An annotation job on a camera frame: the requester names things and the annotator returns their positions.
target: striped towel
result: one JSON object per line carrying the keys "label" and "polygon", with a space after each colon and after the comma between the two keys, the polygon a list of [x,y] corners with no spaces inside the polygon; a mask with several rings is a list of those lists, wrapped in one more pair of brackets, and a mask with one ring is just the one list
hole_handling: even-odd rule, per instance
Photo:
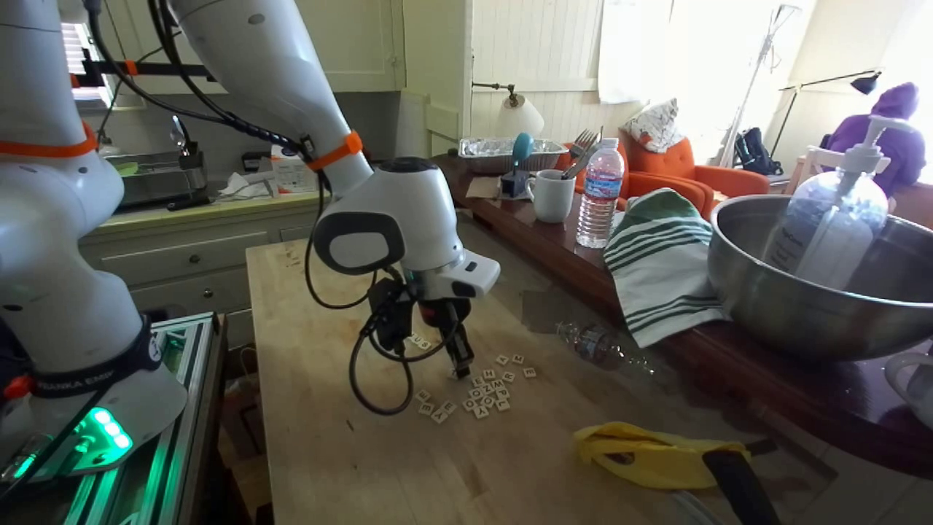
{"label": "striped towel", "polygon": [[604,261],[638,346],[727,318],[705,276],[708,238],[712,225],[674,188],[646,193],[613,228]]}

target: spray bottle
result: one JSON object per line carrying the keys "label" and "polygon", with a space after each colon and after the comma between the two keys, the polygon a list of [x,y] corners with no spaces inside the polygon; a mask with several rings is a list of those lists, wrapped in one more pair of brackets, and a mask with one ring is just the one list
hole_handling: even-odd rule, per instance
{"label": "spray bottle", "polygon": [[764,247],[769,264],[818,284],[848,289],[887,222],[888,203],[872,178],[887,159],[877,136],[897,124],[904,121],[872,112],[866,139],[842,155],[836,171],[814,174],[792,193]]}

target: cup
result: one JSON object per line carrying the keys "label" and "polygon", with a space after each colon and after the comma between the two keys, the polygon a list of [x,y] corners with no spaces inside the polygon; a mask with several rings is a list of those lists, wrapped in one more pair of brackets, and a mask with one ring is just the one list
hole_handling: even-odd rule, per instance
{"label": "cup", "polygon": [[528,198],[538,222],[562,222],[573,203],[573,178],[565,178],[562,169],[530,171]]}
{"label": "cup", "polygon": [[933,354],[900,352],[883,363],[883,376],[913,414],[933,427]]}

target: stainless steel bowl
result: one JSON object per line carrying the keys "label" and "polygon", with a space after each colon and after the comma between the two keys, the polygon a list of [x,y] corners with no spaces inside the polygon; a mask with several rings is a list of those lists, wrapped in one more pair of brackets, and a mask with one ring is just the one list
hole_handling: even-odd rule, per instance
{"label": "stainless steel bowl", "polygon": [[887,354],[933,334],[933,229],[887,217],[842,292],[759,258],[788,201],[732,198],[712,216],[708,276],[738,327],[810,360]]}

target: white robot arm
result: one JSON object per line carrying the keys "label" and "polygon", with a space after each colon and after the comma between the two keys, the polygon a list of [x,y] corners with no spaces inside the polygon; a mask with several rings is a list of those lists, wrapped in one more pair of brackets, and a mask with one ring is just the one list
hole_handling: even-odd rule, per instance
{"label": "white robot arm", "polygon": [[[171,0],[171,10],[228,92],[262,128],[299,139],[326,171],[336,198],[315,228],[320,258],[345,273],[403,273],[404,301],[439,308],[450,354],[467,372],[463,305],[495,282],[499,261],[460,244],[439,169],[425,159],[369,169],[295,0]],[[95,406],[124,445],[73,464],[89,471],[167,427],[186,394],[145,343],[124,282],[78,252],[78,238],[117,209],[123,184],[78,121],[57,22],[53,0],[0,3],[0,318],[38,372],[38,389],[0,414],[0,468],[22,467]]]}

